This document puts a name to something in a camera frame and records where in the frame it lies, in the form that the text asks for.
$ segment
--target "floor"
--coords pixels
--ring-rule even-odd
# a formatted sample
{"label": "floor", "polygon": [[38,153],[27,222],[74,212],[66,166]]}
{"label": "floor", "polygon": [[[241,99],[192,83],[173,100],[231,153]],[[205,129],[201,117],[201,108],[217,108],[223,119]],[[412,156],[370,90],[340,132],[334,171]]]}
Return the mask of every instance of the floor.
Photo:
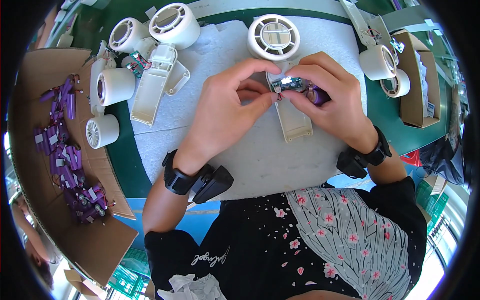
{"label": "floor", "polygon": [[[405,169],[407,171],[407,174],[413,178],[415,186],[417,186],[422,181],[422,177],[425,175],[423,169],[421,168],[417,170],[417,167],[405,164]],[[370,179],[370,176],[368,175],[363,179],[351,179],[350,177],[341,174],[330,178],[327,182],[335,186],[336,188],[355,188],[366,191],[370,191],[370,189],[375,186],[375,184]],[[138,198],[127,199],[130,207],[132,208],[135,216],[137,217],[136,220],[129,220],[121,216],[115,216],[115,218],[117,218],[118,220],[138,231],[138,236],[132,244],[132,248],[138,250],[145,249],[142,227],[142,210],[145,204],[145,200],[146,199]],[[178,224],[177,229],[184,230],[190,233],[195,242],[200,245],[208,229],[218,216],[219,209],[220,201],[199,204],[186,212],[185,216]]]}

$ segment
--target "foam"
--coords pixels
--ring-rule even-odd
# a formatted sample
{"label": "foam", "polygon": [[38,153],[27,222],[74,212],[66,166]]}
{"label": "foam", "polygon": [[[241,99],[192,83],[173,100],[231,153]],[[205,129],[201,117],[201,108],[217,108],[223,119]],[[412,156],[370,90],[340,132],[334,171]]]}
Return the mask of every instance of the foam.
{"label": "foam", "polygon": [[[300,49],[295,59],[318,51],[332,56],[360,81],[366,113],[365,77],[352,26],[315,18],[288,18],[300,32]],[[138,152],[152,183],[161,171],[167,151],[176,149],[187,134],[204,80],[251,57],[246,47],[247,32],[241,21],[202,27],[198,41],[179,51],[179,60],[192,73],[190,80],[176,95],[162,98],[152,127],[132,122]],[[346,147],[316,126],[313,136],[285,143],[272,106],[238,143],[209,162],[214,167],[225,166],[235,179],[232,187],[214,200],[263,196],[321,184],[335,174],[338,154]]]}

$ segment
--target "wrist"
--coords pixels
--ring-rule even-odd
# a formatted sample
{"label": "wrist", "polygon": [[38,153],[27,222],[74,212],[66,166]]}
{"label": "wrist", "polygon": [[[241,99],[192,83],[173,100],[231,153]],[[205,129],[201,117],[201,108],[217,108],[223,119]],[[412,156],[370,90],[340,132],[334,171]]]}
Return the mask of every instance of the wrist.
{"label": "wrist", "polygon": [[372,152],[378,144],[378,133],[372,122],[366,118],[366,125],[362,127],[361,132],[351,136],[345,142],[362,154]]}

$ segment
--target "hand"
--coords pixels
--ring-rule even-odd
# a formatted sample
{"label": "hand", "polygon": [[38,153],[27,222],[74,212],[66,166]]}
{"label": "hand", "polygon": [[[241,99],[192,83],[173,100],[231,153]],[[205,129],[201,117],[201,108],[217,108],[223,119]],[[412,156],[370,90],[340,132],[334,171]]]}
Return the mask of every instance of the hand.
{"label": "hand", "polygon": [[[277,98],[249,78],[263,71],[281,73],[270,61],[247,59],[205,80],[190,131],[175,154],[174,168],[191,176],[247,133]],[[240,101],[247,99],[254,100],[242,106]]]}
{"label": "hand", "polygon": [[333,58],[325,52],[309,55],[285,75],[312,81],[332,99],[317,107],[299,92],[282,92],[317,126],[361,153],[368,154],[376,147],[378,134],[372,122],[363,114],[360,83]]}

